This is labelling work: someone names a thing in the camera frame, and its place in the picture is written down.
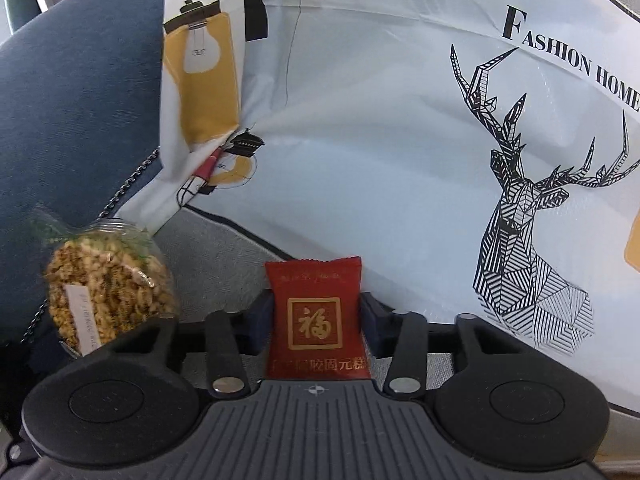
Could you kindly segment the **small red cake packet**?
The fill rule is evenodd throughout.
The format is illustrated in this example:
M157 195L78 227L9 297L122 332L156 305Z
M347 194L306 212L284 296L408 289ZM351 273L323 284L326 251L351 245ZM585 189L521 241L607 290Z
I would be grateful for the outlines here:
M361 336L361 259L265 264L274 295L270 379L370 377Z

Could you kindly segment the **round puffed grain snack bag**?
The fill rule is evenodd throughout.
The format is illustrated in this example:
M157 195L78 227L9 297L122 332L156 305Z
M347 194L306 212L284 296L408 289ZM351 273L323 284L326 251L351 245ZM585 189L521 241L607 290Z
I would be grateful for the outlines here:
M174 279L145 230L101 218L74 228L43 208L32 223L49 255L47 308L58 338L86 356L150 318L176 315Z

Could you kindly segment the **deer print sofa cover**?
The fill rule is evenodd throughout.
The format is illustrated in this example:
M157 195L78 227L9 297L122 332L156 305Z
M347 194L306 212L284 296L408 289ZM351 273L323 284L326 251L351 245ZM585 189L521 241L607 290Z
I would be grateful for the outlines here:
M436 321L471 312L639 406L639 15L617 0L164 0L181 207Z

